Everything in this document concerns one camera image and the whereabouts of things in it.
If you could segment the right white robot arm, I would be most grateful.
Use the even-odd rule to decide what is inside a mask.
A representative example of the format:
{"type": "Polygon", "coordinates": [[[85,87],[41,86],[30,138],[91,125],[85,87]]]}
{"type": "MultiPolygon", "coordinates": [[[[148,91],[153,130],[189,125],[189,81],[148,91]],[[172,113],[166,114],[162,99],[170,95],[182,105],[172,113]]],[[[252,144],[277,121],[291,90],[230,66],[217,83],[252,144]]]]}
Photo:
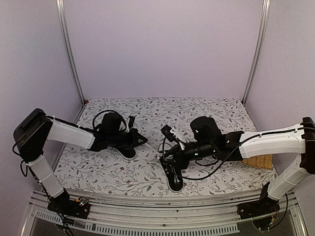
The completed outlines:
{"type": "Polygon", "coordinates": [[[265,214],[273,207],[274,201],[315,173],[315,123],[310,117],[304,117],[301,123],[291,127],[264,132],[222,134],[215,120],[205,116],[194,119],[190,127],[195,142],[184,142],[168,125],[161,130],[168,141],[176,142],[171,149],[162,149],[159,158],[169,187],[175,192],[183,188],[181,171],[187,169],[191,161],[213,156],[224,163],[270,154],[296,153],[289,167],[264,185],[263,197],[255,202],[254,210],[265,214]]]}

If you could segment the black canvas sneaker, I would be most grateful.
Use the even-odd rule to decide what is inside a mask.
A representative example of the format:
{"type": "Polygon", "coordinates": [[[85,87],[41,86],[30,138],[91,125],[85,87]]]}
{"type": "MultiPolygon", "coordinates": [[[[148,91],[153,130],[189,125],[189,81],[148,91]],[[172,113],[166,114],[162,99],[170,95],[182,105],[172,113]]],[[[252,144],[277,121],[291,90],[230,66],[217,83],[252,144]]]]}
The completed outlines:
{"type": "Polygon", "coordinates": [[[136,156],[136,151],[132,149],[119,149],[119,152],[126,160],[132,160],[136,156]]]}
{"type": "Polygon", "coordinates": [[[162,157],[159,162],[165,172],[167,184],[171,191],[180,192],[184,187],[181,169],[175,168],[170,164],[166,164],[162,157]]]}

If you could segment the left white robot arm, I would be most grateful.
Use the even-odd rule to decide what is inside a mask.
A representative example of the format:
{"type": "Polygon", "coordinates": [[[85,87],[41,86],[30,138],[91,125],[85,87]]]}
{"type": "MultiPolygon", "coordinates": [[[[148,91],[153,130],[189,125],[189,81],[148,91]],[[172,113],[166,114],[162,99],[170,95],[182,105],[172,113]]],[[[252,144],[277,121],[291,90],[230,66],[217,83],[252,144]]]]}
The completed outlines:
{"type": "Polygon", "coordinates": [[[134,127],[134,116],[124,119],[113,110],[101,111],[97,116],[103,116],[101,122],[96,124],[94,118],[92,127],[87,128],[49,116],[36,108],[13,132],[13,153],[22,158],[43,189],[55,198],[53,203],[62,213],[70,213],[73,202],[63,195],[65,189],[45,159],[43,149],[47,142],[73,145],[92,152],[114,148],[125,159],[133,159],[136,147],[148,141],[134,127]]]}

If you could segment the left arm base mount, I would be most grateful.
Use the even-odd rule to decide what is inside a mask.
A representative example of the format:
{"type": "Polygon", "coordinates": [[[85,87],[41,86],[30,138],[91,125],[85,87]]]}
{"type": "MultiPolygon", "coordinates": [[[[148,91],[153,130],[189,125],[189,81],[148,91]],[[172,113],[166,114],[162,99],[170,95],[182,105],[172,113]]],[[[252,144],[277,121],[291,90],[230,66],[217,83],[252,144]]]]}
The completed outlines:
{"type": "Polygon", "coordinates": [[[60,215],[87,219],[90,213],[91,204],[89,203],[89,199],[79,197],[76,200],[72,200],[67,191],[63,191],[55,198],[49,196],[48,200],[47,209],[60,215]]]}

